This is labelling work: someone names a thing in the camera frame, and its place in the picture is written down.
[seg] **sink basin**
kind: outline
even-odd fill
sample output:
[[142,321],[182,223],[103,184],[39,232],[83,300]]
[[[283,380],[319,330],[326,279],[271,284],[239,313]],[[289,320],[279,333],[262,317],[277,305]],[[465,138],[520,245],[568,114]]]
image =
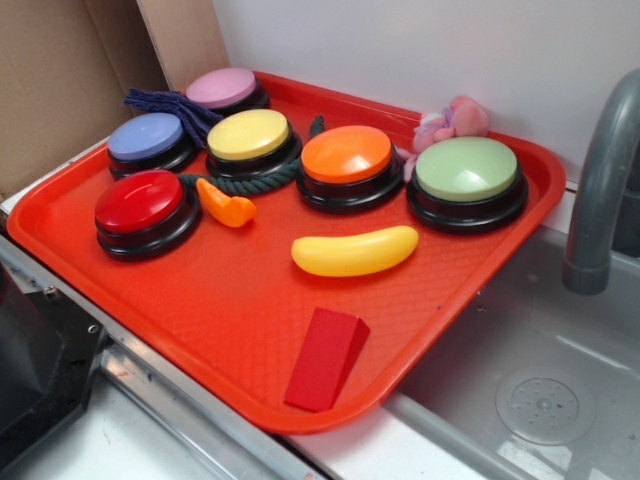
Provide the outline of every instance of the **sink basin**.
[[397,388],[489,478],[640,472],[640,262],[614,254],[609,288],[579,296],[561,283],[565,243],[540,227]]

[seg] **green button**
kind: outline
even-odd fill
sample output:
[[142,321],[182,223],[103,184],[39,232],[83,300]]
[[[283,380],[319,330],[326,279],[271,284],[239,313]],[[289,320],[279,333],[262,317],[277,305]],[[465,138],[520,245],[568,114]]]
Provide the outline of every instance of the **green button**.
[[485,137],[458,137],[436,143],[418,157],[420,188],[441,200],[475,202],[505,191],[518,161],[505,144]]

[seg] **button top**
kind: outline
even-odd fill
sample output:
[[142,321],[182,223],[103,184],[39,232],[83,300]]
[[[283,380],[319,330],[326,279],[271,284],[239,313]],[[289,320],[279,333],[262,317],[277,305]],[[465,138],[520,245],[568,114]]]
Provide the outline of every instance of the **button top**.
[[250,160],[272,152],[289,135],[286,117],[275,110],[246,110],[216,124],[207,143],[222,160]]
[[327,130],[302,149],[302,165],[325,183],[353,183],[380,173],[391,161],[391,140],[377,128],[353,125]]
[[147,113],[123,123],[109,137],[109,152],[118,160],[135,161],[174,145],[184,129],[170,113]]
[[132,233],[164,220],[180,204],[182,183],[166,170],[146,170],[116,182],[98,199],[96,223],[111,233]]
[[249,96],[256,76],[245,68],[221,68],[205,73],[187,87],[189,100],[205,108],[223,108]]
[[436,143],[418,157],[420,188],[441,200],[474,202],[505,191],[518,161],[505,144],[485,137],[458,137]]

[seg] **orange button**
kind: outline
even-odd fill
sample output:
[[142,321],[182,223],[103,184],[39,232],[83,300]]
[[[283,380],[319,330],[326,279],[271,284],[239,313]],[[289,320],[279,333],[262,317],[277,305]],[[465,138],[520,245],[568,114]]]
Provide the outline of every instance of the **orange button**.
[[353,183],[380,173],[391,161],[391,140],[373,127],[338,127],[309,140],[302,166],[314,180]]

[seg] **blue cloth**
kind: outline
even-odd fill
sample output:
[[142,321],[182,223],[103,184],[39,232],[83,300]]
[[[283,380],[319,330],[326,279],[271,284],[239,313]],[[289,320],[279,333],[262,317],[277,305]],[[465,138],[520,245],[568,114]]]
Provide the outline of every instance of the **blue cloth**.
[[130,88],[125,105],[144,112],[163,112],[176,115],[195,144],[205,148],[207,135],[222,120],[222,115],[212,112],[178,92],[146,92]]

